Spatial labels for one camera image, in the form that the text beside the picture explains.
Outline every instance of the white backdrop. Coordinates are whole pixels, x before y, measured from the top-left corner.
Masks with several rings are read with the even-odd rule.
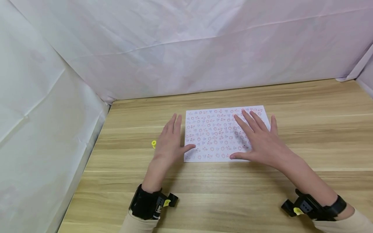
[[[373,56],[356,81],[373,98]]]
[[[108,106],[0,0],[0,232],[55,232]]]
[[[105,101],[346,77],[372,0],[11,0]]]

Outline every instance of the yellow label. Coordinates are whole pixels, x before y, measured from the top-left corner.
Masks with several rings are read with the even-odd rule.
[[[165,200],[164,201],[164,204],[163,204],[163,207],[166,207],[168,206],[168,204],[170,204],[171,200]]]
[[[301,211],[301,209],[299,209],[299,208],[295,207],[293,210],[294,210],[294,213],[296,213],[297,215],[304,214],[303,211]]]

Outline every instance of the finger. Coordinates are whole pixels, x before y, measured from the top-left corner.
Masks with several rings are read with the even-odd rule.
[[[194,144],[188,144],[188,145],[184,146],[183,148],[181,148],[181,151],[184,154],[184,153],[190,151],[193,148],[195,148]]]
[[[250,111],[250,115],[253,116],[255,122],[258,124],[258,126],[261,128],[261,130],[268,132],[266,124],[264,124],[264,122],[262,121],[262,119],[255,112]]]
[[[234,115],[233,117],[245,134],[250,138],[250,136],[254,133],[253,130],[238,115]]]
[[[237,152],[233,153],[229,157],[232,160],[250,160],[252,161],[254,158],[254,153],[253,152]]]
[[[253,129],[254,132],[260,131],[260,127],[258,126],[256,121],[245,110],[242,110],[242,115],[247,120],[247,123]]]
[[[168,127],[168,122],[164,125],[161,135],[164,135],[167,133],[167,127]]]
[[[176,119],[175,126],[173,128],[173,133],[176,134],[177,136],[180,136],[181,120],[182,120],[182,117],[181,115],[179,115],[178,118]]]
[[[167,133],[173,133],[173,126],[175,124],[175,120],[176,120],[176,113],[173,114],[170,121],[167,123],[168,124]]]
[[[271,117],[271,133],[275,133],[277,135],[277,120],[274,115]]]

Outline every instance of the wood grain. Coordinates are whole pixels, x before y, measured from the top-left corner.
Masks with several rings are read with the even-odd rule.
[[[289,147],[373,219],[373,101],[355,81],[322,80],[114,102],[59,232],[119,230],[153,156],[150,143],[174,112],[253,105],[275,114]],[[282,212],[294,187],[259,164],[181,158],[164,191],[180,199],[156,233],[318,232],[307,217]]]

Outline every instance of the wrist strap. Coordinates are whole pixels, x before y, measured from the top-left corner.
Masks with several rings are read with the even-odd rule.
[[[295,203],[287,200],[281,206],[291,217],[306,214],[317,221],[335,221],[335,217],[347,207],[347,203],[340,196],[333,205],[323,207],[310,194],[303,194],[298,189],[295,192],[299,196]]]
[[[162,189],[158,192],[148,193],[144,191],[141,186],[142,185],[138,186],[131,205],[129,206],[129,209],[132,210],[132,214],[141,219],[159,219],[162,208],[166,206],[175,207],[179,199],[171,193],[167,197],[162,193]]]

